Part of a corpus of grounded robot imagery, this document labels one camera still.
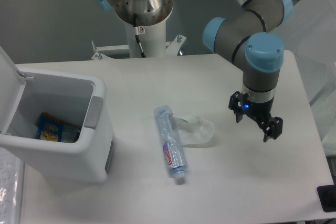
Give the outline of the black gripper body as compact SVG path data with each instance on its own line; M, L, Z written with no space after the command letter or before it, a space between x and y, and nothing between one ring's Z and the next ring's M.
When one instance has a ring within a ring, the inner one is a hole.
M274 98L263 103L252 102L248 98L248 94L243 94L241 105L243 113L259 124L268 123L271 119Z

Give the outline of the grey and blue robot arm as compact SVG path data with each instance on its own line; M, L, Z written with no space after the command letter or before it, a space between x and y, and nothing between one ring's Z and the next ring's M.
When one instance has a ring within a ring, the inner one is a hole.
M95 0L102 9L114 8L124 22L132 58L164 57L166 20L172 0ZM243 86L229 100L236 121L247 116L257 123L264 140L282 134L283 120L271 115L283 64L283 41L271 33L292 13L292 0L237 0L243 13L227 20L216 17L204 28L202 41L212 52L243 72Z

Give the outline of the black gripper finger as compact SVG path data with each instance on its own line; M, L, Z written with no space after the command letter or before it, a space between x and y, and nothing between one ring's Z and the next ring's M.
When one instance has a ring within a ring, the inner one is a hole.
M241 92L236 91L229 99L228 108L235 114L236 123L239 123L242 120L243 115L246 114L244 109L245 98L246 97Z
M263 142L267 142L270 138L275 140L282 134L283 119L270 116L267 120L258 123L258 126L264 133Z

